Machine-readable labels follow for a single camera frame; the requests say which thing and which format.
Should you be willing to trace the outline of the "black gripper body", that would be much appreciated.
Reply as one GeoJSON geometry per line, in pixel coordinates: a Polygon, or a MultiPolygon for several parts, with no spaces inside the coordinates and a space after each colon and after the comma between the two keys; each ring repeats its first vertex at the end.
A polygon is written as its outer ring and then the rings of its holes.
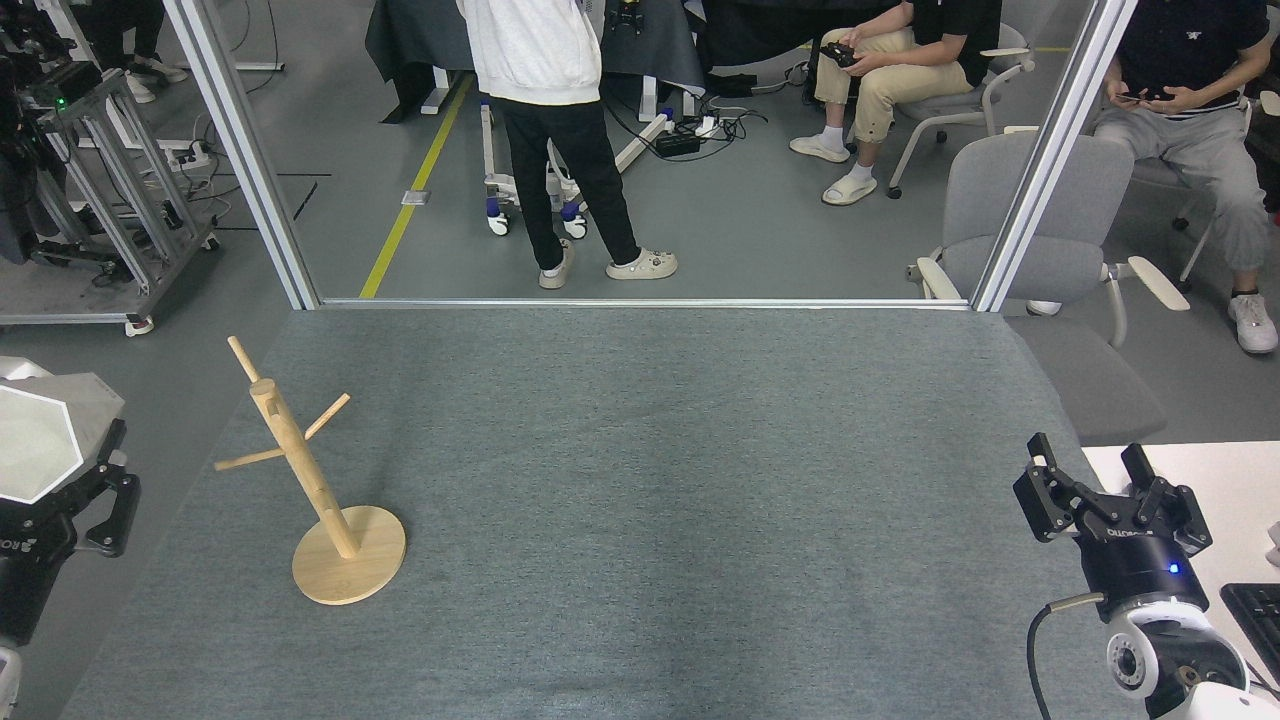
{"type": "Polygon", "coordinates": [[[1,635],[28,644],[49,601],[63,564],[76,547],[70,516],[3,528],[1,635]]]}
{"type": "Polygon", "coordinates": [[[1185,550],[1172,538],[1106,528],[1100,538],[1080,533],[1078,547],[1091,592],[1103,596],[1097,607],[1102,621],[1138,603],[1178,601],[1208,609],[1185,550]]]}

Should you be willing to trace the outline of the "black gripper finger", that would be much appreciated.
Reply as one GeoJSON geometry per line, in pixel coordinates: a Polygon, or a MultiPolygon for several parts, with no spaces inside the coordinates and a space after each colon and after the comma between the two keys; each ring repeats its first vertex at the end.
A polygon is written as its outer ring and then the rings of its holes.
{"type": "Polygon", "coordinates": [[[1085,514],[1106,521],[1101,495],[1060,468],[1046,433],[1034,433],[1027,450],[1032,462],[1014,482],[1012,491],[1038,542],[1051,542],[1085,514]]]}
{"type": "Polygon", "coordinates": [[[67,518],[64,525],[69,530],[69,539],[60,547],[63,559],[78,551],[92,551],[105,557],[118,557],[125,552],[141,496],[140,478],[127,471],[127,457],[120,451],[125,433],[123,420],[111,421],[97,455],[93,460],[82,462],[76,478],[61,491],[61,509],[67,518]],[[84,539],[79,541],[72,519],[106,489],[115,493],[108,519],[87,530],[84,539]]]}
{"type": "Polygon", "coordinates": [[[1138,443],[1124,448],[1123,464],[1132,480],[1129,496],[1138,502],[1133,516],[1137,527],[1172,538],[1188,557],[1212,544],[1207,521],[1189,486],[1171,484],[1156,474],[1138,443]]]}

